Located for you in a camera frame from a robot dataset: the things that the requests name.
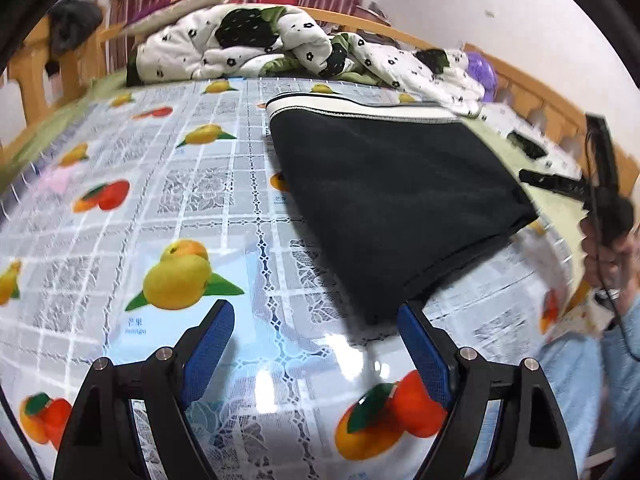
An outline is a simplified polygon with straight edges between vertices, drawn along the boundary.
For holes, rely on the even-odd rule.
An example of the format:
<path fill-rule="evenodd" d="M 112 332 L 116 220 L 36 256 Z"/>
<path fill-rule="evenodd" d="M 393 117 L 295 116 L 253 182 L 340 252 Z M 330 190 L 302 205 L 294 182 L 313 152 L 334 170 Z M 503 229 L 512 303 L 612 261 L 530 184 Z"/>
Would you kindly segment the blue sleeve forearm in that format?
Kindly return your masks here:
<path fill-rule="evenodd" d="M 639 301 L 594 339 L 569 333 L 542 348 L 539 362 L 558 401 L 576 468 L 585 469 L 608 389 L 615 458 L 605 479 L 639 477 Z"/>

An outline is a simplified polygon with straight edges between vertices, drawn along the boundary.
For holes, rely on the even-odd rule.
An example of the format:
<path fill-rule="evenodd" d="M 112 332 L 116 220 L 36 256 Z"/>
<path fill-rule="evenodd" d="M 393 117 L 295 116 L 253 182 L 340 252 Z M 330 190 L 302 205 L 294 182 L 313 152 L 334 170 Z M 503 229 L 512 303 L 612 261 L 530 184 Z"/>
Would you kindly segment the person's right hand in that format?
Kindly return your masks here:
<path fill-rule="evenodd" d="M 617 289 L 615 310 L 627 314 L 639 295 L 639 233 L 614 240 L 610 247 L 599 243 L 599 234 L 589 217 L 579 223 L 584 238 L 584 280 L 592 287 Z"/>

